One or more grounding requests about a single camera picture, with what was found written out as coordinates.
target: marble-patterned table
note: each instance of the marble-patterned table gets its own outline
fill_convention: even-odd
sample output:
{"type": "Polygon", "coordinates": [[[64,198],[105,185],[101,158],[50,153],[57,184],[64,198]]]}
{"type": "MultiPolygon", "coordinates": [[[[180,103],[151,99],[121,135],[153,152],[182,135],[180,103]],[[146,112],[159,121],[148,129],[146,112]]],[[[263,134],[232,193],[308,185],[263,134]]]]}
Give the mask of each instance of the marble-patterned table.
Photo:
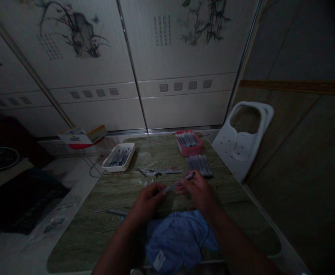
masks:
{"type": "MultiPolygon", "coordinates": [[[[276,233],[211,144],[203,135],[198,136],[203,142],[201,154],[207,156],[214,174],[214,178],[208,182],[213,187],[218,202],[259,249],[267,255],[279,253],[281,244],[276,233]]],[[[136,152],[128,170],[120,175],[104,172],[99,178],[50,254],[47,262],[48,272],[78,272],[94,268],[120,220],[120,216],[105,211],[111,208],[128,211],[127,208],[133,205],[145,182],[151,183],[153,177],[144,177],[136,171],[137,168],[178,167],[184,171],[183,174],[159,176],[156,181],[166,186],[173,184],[188,172],[185,159],[180,154],[173,135],[132,138],[124,141],[127,142],[136,144],[136,152]]],[[[188,196],[175,191],[169,192],[157,215],[186,211],[192,205],[188,196]]],[[[213,253],[205,249],[202,250],[202,256],[204,261],[223,259],[219,252],[213,253]]],[[[148,265],[148,262],[141,259],[138,264],[148,265]]]]}

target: hand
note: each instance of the hand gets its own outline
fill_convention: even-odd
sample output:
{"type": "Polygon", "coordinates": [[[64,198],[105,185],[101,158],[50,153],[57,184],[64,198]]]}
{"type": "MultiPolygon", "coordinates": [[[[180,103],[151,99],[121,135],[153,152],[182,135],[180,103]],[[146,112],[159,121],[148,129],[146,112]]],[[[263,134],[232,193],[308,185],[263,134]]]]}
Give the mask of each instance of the hand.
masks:
{"type": "Polygon", "coordinates": [[[180,194],[188,192],[193,199],[195,208],[207,219],[212,213],[212,209],[219,206],[206,179],[197,170],[194,172],[195,175],[192,179],[182,180],[181,184],[175,188],[180,194]]]}
{"type": "Polygon", "coordinates": [[[166,192],[160,192],[165,188],[166,186],[162,183],[152,183],[141,190],[126,217],[136,229],[152,218],[157,207],[166,197],[166,192]]]}

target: red stool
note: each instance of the red stool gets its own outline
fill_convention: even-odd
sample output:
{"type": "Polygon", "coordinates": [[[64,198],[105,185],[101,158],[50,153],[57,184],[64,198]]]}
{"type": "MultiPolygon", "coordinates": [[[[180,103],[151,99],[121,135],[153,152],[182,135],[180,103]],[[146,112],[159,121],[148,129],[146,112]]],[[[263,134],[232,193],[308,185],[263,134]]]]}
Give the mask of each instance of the red stool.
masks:
{"type": "MultiPolygon", "coordinates": [[[[91,164],[89,164],[89,163],[86,161],[85,158],[83,158],[83,159],[86,161],[86,163],[88,164],[88,166],[90,166],[90,168],[92,168],[92,167],[96,166],[96,163],[97,163],[97,162],[93,163],[93,162],[90,160],[90,158],[87,156],[87,154],[86,154],[86,152],[85,152],[85,149],[88,148],[88,147],[91,147],[91,146],[94,146],[94,145],[98,144],[99,142],[101,142],[102,140],[104,140],[104,138],[105,138],[105,137],[102,137],[101,139],[99,139],[98,141],[96,141],[94,144],[70,144],[69,147],[70,147],[71,149],[81,150],[81,151],[83,152],[83,154],[85,155],[85,157],[88,159],[88,161],[89,161],[91,164]]],[[[107,154],[109,154],[108,151],[107,151],[107,149],[106,149],[106,146],[105,146],[104,143],[103,143],[103,145],[104,145],[104,150],[105,150],[105,152],[106,152],[107,154]]]]}

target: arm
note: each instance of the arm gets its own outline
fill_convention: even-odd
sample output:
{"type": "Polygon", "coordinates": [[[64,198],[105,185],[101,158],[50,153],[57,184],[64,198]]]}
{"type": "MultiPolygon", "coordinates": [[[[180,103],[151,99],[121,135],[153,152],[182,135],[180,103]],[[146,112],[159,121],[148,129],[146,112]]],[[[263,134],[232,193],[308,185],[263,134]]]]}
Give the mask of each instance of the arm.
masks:
{"type": "Polygon", "coordinates": [[[143,188],[129,211],[109,241],[92,275],[129,274],[132,250],[135,245],[137,229],[148,222],[166,193],[159,192],[165,185],[153,183],[143,188]]]}
{"type": "Polygon", "coordinates": [[[280,274],[277,267],[218,205],[210,186],[198,171],[195,171],[192,180],[183,180],[176,189],[181,194],[188,192],[191,195],[194,206],[210,225],[231,273],[280,274]]]}

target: cardboard box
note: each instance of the cardboard box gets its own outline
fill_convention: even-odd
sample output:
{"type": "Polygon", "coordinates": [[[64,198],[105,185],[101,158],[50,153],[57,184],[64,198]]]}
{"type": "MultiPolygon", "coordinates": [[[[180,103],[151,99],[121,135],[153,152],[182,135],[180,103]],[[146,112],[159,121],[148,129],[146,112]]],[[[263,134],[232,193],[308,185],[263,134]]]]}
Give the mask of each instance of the cardboard box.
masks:
{"type": "Polygon", "coordinates": [[[80,126],[75,126],[61,134],[58,137],[66,144],[94,144],[106,136],[107,131],[104,125],[97,127],[89,133],[80,126]]]}

